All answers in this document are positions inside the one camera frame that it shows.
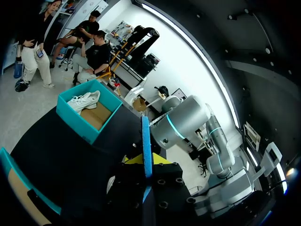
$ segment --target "person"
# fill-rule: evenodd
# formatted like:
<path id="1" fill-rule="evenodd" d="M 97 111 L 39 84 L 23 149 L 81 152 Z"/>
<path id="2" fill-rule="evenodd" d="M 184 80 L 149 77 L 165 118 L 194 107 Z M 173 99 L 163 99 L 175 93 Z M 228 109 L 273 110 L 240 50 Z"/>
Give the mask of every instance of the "person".
<path id="1" fill-rule="evenodd" d="M 98 31 L 99 23 L 96 22 L 96 19 L 100 16 L 100 12 L 97 10 L 91 12 L 89 20 L 81 22 L 75 29 L 69 31 L 62 39 L 59 40 L 58 45 L 56 46 L 55 52 L 53 54 L 52 62 L 50 68 L 55 67 L 55 59 L 60 54 L 61 48 L 68 45 L 81 47 L 79 40 L 82 38 L 85 43 L 87 43 L 93 34 Z"/>
<path id="2" fill-rule="evenodd" d="M 104 31 L 97 31 L 93 37 L 94 45 L 87 51 L 85 50 L 84 40 L 79 40 L 81 43 L 81 56 L 78 54 L 73 56 L 74 85 L 78 81 L 84 83 L 95 79 L 97 75 L 101 74 L 109 66 L 111 51 L 108 44 L 104 41 L 105 35 Z M 83 68 L 81 73 L 79 73 L 79 66 Z"/>
<path id="3" fill-rule="evenodd" d="M 44 50 L 44 36 L 53 19 L 51 14 L 58 10 L 61 3 L 61 0 L 50 2 L 45 12 L 34 14 L 25 21 L 26 26 L 18 37 L 19 44 L 23 45 L 21 59 L 24 63 L 24 75 L 15 85 L 17 92 L 24 91 L 29 87 L 37 69 L 39 69 L 43 79 L 43 87 L 50 89 L 55 87 L 51 83 L 49 58 Z"/>

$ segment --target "smartphone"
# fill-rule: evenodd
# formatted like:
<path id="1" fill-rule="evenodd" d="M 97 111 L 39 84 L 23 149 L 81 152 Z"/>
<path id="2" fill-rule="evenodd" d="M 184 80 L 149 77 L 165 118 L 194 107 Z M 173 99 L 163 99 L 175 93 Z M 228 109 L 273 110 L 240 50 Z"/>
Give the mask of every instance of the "smartphone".
<path id="1" fill-rule="evenodd" d="M 37 50 L 37 55 L 38 58 L 41 58 L 42 56 L 44 56 L 43 51 L 41 51 L 40 49 Z"/>

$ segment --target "white sneaker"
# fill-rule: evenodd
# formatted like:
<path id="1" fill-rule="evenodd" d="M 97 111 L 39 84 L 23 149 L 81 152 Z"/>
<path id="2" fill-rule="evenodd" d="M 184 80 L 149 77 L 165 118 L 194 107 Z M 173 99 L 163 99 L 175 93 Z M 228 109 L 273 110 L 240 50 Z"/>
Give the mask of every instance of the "white sneaker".
<path id="1" fill-rule="evenodd" d="M 45 88 L 49 88 L 49 89 L 54 89 L 55 88 L 55 85 L 53 83 L 50 83 L 50 84 L 44 84 L 43 87 Z"/>
<path id="2" fill-rule="evenodd" d="M 100 97 L 100 92 L 97 90 L 94 93 L 86 93 L 83 96 L 74 96 L 70 101 L 68 101 L 67 104 L 72 107 L 74 111 L 76 111 L 78 114 L 81 113 L 81 111 L 84 108 L 87 109 L 93 109 L 97 107 L 97 102 Z"/>

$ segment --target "black t-shirt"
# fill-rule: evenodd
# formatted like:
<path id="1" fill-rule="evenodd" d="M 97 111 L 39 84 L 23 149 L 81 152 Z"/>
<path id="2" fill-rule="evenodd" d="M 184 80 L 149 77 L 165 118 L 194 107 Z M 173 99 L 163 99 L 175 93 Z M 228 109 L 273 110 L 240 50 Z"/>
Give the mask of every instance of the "black t-shirt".
<path id="1" fill-rule="evenodd" d="M 51 15 L 45 19 L 45 12 L 41 14 L 33 14 L 30 17 L 27 17 L 22 26 L 22 29 L 18 35 L 19 44 L 23 44 L 25 40 L 32 41 L 33 45 L 29 48 L 34 48 L 35 45 L 39 45 L 44 42 L 44 36 L 46 30 L 53 19 Z"/>
<path id="2" fill-rule="evenodd" d="M 75 37 L 79 37 L 82 38 L 84 40 L 85 43 L 87 43 L 90 38 L 87 37 L 83 32 L 79 31 L 79 28 L 82 27 L 86 30 L 86 32 L 90 33 L 90 34 L 95 34 L 96 31 L 98 31 L 99 29 L 99 23 L 95 22 L 90 22 L 88 20 L 85 20 L 83 22 L 81 22 L 74 30 L 75 33 L 73 33 L 73 36 Z"/>
<path id="3" fill-rule="evenodd" d="M 107 44 L 101 46 L 93 45 L 86 50 L 88 65 L 94 70 L 103 64 L 109 64 L 111 51 Z"/>

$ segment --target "black tabletop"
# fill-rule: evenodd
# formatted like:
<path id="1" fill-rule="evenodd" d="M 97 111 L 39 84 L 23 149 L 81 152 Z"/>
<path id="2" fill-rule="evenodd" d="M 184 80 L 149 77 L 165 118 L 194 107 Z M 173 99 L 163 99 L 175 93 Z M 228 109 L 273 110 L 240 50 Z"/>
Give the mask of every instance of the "black tabletop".
<path id="1" fill-rule="evenodd" d="M 124 103 L 94 145 L 76 134 L 53 108 L 20 139 L 11 153 L 16 163 L 62 214 L 101 210 L 114 166 L 141 138 L 139 114 Z"/>

